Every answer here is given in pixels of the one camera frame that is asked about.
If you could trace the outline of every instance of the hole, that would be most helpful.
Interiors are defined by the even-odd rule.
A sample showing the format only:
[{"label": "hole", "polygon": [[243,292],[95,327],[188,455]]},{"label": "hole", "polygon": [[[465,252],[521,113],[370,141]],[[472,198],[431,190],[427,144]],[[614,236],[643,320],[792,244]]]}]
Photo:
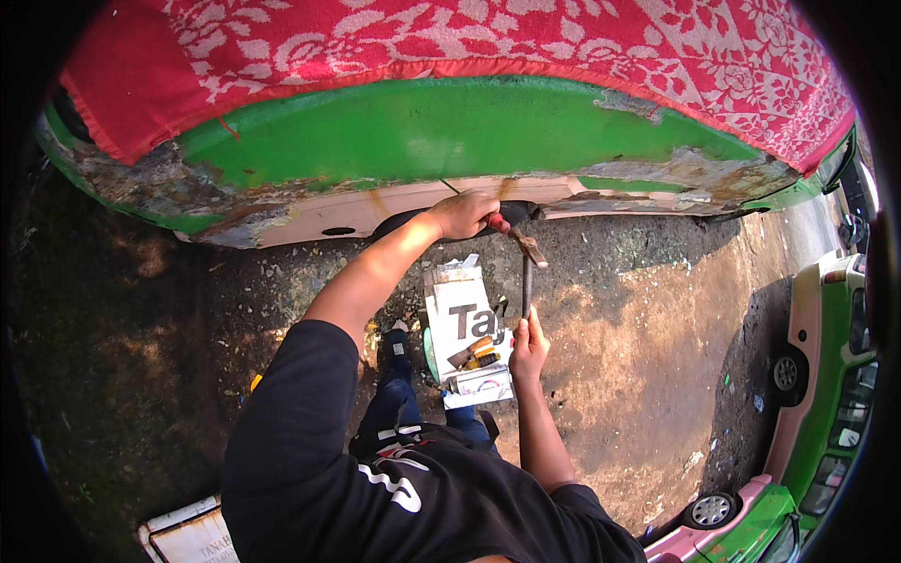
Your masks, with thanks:
[{"label": "hole", "polygon": [[327,237],[336,237],[342,234],[351,234],[356,232],[356,229],[351,227],[332,227],[331,229],[326,229],[323,231],[323,234]]}]

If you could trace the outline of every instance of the hand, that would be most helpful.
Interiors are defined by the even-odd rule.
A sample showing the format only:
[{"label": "hand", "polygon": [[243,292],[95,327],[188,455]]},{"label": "hand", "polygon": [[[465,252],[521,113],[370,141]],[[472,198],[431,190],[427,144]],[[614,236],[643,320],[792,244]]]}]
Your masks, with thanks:
[{"label": "hand", "polygon": [[423,215],[429,215],[441,227],[447,239],[468,239],[485,228],[482,219],[501,208],[494,197],[476,190],[442,199]]},{"label": "hand", "polygon": [[538,383],[544,360],[548,357],[551,343],[544,338],[538,311],[531,307],[529,320],[519,320],[516,328],[516,344],[510,355],[510,373],[515,384],[520,386]]}]

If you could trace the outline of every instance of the jeans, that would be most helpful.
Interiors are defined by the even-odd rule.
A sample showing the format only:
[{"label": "jeans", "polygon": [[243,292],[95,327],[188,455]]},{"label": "jeans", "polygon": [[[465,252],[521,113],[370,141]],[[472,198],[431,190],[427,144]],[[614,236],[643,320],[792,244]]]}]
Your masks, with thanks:
[{"label": "jeans", "polygon": [[[372,397],[363,420],[359,423],[357,434],[387,430],[394,428],[398,422],[397,413],[402,404],[406,404],[400,413],[400,426],[420,424],[423,417],[416,404],[416,392],[411,385],[413,366],[404,356],[390,359],[388,371],[382,376],[376,388],[376,396]],[[459,409],[444,411],[447,425],[469,436],[476,443],[491,441],[488,430],[481,420],[476,418],[476,407],[464,406]]]}]

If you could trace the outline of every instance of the red cloth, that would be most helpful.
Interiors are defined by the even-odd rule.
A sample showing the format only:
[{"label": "red cloth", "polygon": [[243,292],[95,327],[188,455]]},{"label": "red cloth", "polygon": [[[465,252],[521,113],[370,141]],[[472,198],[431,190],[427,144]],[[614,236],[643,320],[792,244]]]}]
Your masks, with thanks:
[{"label": "red cloth", "polygon": [[812,172],[854,120],[824,48],[779,0],[114,0],[62,77],[133,164],[246,104],[419,77],[609,86]]}]

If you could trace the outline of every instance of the ground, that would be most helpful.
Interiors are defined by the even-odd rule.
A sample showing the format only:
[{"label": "ground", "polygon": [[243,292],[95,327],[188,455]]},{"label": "ground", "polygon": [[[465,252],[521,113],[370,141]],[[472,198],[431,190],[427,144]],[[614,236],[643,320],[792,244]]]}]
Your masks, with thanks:
[{"label": "ground", "polygon": [[[32,432],[98,558],[145,561],[137,526],[216,492],[250,382],[366,243],[191,245],[105,209],[52,168],[27,181],[7,294]],[[820,198],[706,229],[654,216],[523,226],[551,263],[533,298],[551,339],[548,405],[579,479],[632,533],[665,530],[698,492],[734,493],[761,471],[778,413],[769,349],[785,338],[791,275],[837,245],[832,209]],[[349,434],[375,391],[378,333],[398,317],[413,325],[422,272],[470,252],[489,302],[511,302],[513,326],[512,241],[431,247],[373,320]],[[411,339],[419,373],[421,333]],[[416,379],[424,419],[443,422],[438,390]],[[515,401],[487,408],[501,455],[518,463]]]}]

